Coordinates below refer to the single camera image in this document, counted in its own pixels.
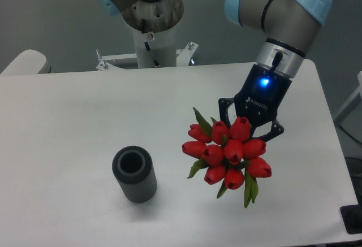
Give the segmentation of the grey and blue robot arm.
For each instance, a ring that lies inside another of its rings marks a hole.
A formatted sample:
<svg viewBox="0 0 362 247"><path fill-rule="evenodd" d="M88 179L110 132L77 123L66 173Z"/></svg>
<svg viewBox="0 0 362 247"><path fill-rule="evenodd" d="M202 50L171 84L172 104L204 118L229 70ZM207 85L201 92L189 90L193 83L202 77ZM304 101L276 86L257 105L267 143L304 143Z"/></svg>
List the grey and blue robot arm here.
<svg viewBox="0 0 362 247"><path fill-rule="evenodd" d="M182 0L97 0L110 15L122 15L131 28L139 68L186 66L197 46L177 53L175 29L184 13ZM263 31L267 38L241 88L218 101L220 119L230 128L228 109L246 117L250 131L266 123L269 141L283 133L277 110L318 31L325 24L332 0L225 0L232 23Z"/></svg>

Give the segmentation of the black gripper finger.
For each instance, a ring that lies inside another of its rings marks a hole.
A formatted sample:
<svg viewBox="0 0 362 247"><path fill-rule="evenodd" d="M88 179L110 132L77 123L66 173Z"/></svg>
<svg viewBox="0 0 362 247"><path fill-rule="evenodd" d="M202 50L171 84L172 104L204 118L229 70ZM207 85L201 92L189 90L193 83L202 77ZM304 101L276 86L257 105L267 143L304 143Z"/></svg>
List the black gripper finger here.
<svg viewBox="0 0 362 247"><path fill-rule="evenodd" d="M218 100L219 117L226 125L231 125L228 109L234 103L234 98L220 98Z"/></svg>
<svg viewBox="0 0 362 247"><path fill-rule="evenodd" d="M278 137L279 135L283 134L284 131L285 131L284 126L278 121L278 119L274 119L271 121L271 129L268 133L258 137L252 136L252 139L258 139L262 140L263 142L268 142Z"/></svg>

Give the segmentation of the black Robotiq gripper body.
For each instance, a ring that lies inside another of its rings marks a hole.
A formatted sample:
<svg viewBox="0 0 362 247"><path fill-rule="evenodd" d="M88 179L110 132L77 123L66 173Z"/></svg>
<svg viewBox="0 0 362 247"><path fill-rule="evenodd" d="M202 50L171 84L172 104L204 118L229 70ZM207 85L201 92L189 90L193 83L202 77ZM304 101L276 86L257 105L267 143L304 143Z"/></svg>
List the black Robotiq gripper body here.
<svg viewBox="0 0 362 247"><path fill-rule="evenodd" d="M236 115L248 118L254 127L274 120L290 85L290 79L254 64L234 97Z"/></svg>

